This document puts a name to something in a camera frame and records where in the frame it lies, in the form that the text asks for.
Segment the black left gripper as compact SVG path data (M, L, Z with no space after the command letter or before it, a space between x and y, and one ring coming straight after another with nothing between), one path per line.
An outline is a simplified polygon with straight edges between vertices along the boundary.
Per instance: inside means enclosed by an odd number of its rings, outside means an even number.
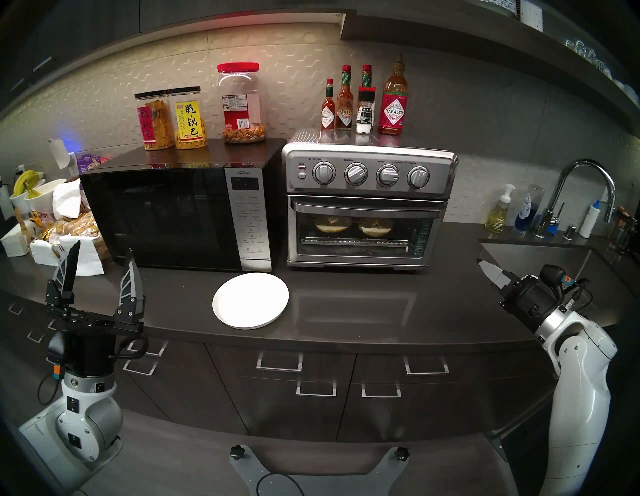
M139 360L147 352L144 333L145 294L132 249L125 255L119 303L112 316L73 308L74 282L81 241L60 258L47 282L47 312L62 321L51 338L47 361L84 378L113 374L118 360Z

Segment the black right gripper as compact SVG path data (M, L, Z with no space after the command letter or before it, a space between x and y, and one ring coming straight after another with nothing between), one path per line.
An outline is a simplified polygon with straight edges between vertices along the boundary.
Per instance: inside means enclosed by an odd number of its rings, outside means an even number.
M520 278L482 258L477 264L491 284L500 291L501 307L536 333L546 318L559 307L559 286L533 275Z

